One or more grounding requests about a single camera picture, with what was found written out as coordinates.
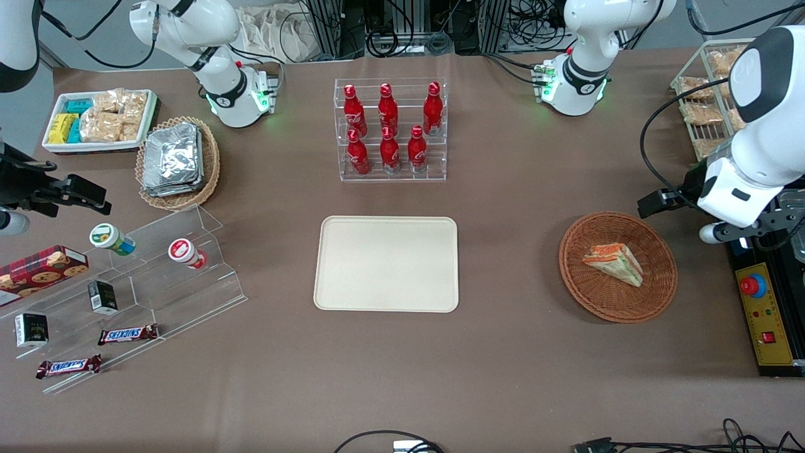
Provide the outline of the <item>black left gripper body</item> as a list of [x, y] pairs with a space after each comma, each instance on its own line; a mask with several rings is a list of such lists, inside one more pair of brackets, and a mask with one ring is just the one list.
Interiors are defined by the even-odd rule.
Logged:
[[675, 196], [675, 208], [693, 208], [704, 212], [698, 207], [698, 200], [701, 197], [704, 183], [706, 181], [707, 160], [701, 160], [686, 172], [682, 184], [676, 187], [678, 195]]

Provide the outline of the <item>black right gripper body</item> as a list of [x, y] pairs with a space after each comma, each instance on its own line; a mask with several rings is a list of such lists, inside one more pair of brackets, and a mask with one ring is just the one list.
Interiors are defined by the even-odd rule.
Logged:
[[55, 187], [60, 181], [48, 175], [58, 166], [37, 161], [7, 143], [1, 152], [1, 206], [9, 210], [32, 210], [43, 215], [58, 214], [63, 194]]

